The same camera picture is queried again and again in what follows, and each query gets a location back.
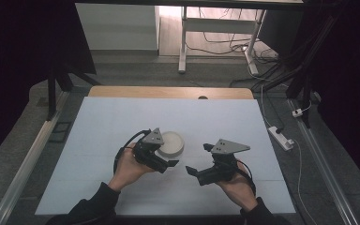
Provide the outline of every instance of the white plug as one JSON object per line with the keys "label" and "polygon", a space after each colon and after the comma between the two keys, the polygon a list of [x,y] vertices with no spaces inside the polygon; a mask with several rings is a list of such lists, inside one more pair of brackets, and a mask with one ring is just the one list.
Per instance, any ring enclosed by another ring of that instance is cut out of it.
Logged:
{"label": "white plug", "polygon": [[303,114],[303,111],[301,109],[297,109],[295,111],[292,111],[292,115],[293,115],[294,118],[299,117],[302,114]]}
{"label": "white plug", "polygon": [[286,139],[281,132],[277,133],[277,130],[278,129],[276,127],[270,127],[268,129],[268,131],[270,131],[270,134],[277,140],[283,150],[291,150],[293,148],[294,141],[292,139]]}

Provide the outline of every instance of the human hand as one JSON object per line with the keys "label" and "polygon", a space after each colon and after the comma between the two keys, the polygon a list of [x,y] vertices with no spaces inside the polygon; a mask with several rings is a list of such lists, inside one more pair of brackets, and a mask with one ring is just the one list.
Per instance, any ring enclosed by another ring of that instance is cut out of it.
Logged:
{"label": "human hand", "polygon": [[[248,174],[241,162],[237,162],[237,165],[240,170]],[[224,190],[224,193],[233,203],[241,206],[246,212],[257,206],[256,198],[248,180],[238,172],[235,173],[230,181],[219,181],[216,184]]]}
{"label": "human hand", "polygon": [[115,191],[120,191],[125,186],[137,181],[142,175],[154,171],[148,166],[136,161],[133,155],[133,147],[135,145],[136,143],[131,143],[119,158],[115,175],[108,184],[108,186]]}

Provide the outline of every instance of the wooden floor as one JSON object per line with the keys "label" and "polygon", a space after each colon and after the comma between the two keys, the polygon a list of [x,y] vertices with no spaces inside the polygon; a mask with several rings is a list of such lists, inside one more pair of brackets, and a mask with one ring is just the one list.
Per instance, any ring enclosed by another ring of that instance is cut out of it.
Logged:
{"label": "wooden floor", "polygon": [[[256,18],[255,9],[238,8],[214,8],[214,7],[188,7],[187,16],[193,18],[248,20]],[[159,7],[160,32],[159,32],[159,55],[179,55],[181,45],[181,8]],[[186,44],[187,55],[193,56],[243,56],[241,48],[234,49],[237,45],[249,43],[251,35],[221,34],[204,32],[187,32]],[[256,42],[256,51],[269,49],[262,42]]]}

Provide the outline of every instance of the white board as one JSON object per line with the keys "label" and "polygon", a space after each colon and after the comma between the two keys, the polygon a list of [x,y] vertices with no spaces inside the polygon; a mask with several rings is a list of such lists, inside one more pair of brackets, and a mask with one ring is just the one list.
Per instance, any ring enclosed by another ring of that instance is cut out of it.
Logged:
{"label": "white board", "polygon": [[239,215],[220,187],[200,187],[185,168],[212,167],[203,144],[218,139],[249,145],[235,157],[251,169],[257,195],[272,213],[295,212],[256,100],[86,97],[36,214],[66,214],[80,199],[90,199],[100,182],[112,178],[118,149],[149,128],[180,134],[184,152],[164,174],[148,173],[125,187],[118,215]]}

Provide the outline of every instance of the person's right hand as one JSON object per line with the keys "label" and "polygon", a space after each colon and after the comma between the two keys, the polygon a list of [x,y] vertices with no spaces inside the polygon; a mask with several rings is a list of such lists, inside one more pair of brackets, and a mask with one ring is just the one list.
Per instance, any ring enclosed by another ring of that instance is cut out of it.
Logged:
{"label": "person's right hand", "polygon": [[[248,174],[242,163],[238,162],[237,164],[240,170]],[[242,207],[246,212],[257,206],[256,198],[248,184],[248,180],[238,172],[235,173],[232,180],[219,181],[216,184],[224,190],[231,201]]]}

